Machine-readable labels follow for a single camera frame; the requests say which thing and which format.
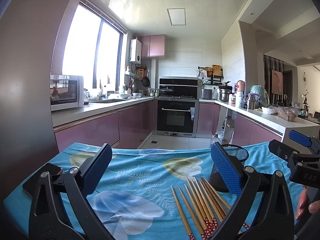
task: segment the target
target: mesh pen holder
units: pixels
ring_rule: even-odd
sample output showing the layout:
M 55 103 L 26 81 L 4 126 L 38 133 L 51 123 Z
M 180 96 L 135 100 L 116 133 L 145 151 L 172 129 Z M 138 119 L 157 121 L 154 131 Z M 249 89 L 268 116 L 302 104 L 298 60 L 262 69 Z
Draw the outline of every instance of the mesh pen holder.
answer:
M 246 149 L 232 144 L 222 145 L 223 149 L 227 152 L 228 155 L 237 158 L 242 165 L 248 159 L 249 153 Z M 229 192 L 226 184 L 224 183 L 217 166 L 213 164 L 212 171 L 209 178 L 209 183 L 215 190 L 219 192 Z

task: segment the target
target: human hand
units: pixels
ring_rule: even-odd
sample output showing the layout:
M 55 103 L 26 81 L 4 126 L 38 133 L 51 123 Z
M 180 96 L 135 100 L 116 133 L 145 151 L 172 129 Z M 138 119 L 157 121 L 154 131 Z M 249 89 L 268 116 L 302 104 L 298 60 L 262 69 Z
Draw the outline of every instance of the human hand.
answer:
M 307 186 L 305 185 L 302 185 L 302 186 L 305 189 L 301 192 L 298 198 L 297 210 L 294 217 L 296 220 L 302 216 L 302 214 L 305 212 L 305 209 L 306 209 L 305 204 L 307 202 L 307 189 L 306 189 Z M 308 206 L 308 210 L 311 214 L 317 213 L 319 208 L 320 208 L 320 200 L 315 201 Z

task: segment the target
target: curtain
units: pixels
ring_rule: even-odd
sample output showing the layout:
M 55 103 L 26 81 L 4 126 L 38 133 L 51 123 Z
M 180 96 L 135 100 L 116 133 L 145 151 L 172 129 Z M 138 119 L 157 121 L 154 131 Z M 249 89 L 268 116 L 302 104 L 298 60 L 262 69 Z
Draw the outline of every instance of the curtain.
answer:
M 270 104 L 277 104 L 278 100 L 282 100 L 282 95 L 276 95 L 271 93 L 272 89 L 272 70 L 279 71 L 284 76 L 284 63 L 282 60 L 279 60 L 274 57 L 263 55 L 264 63 L 264 88 L 266 89 Z

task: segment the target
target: recessed ceiling light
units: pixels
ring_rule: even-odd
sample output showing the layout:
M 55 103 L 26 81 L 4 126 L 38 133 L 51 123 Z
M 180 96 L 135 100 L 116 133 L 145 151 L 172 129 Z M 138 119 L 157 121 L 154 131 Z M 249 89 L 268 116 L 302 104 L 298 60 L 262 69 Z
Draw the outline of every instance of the recessed ceiling light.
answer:
M 186 25 L 186 9 L 167 9 L 171 25 Z

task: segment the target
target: stove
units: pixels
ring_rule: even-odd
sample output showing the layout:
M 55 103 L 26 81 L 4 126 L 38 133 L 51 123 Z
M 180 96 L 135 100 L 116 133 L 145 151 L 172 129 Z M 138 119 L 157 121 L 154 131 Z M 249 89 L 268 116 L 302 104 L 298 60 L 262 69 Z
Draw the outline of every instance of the stove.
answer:
M 198 121 L 198 78 L 160 77 L 159 88 L 173 90 L 172 96 L 156 98 L 155 134 L 195 137 Z

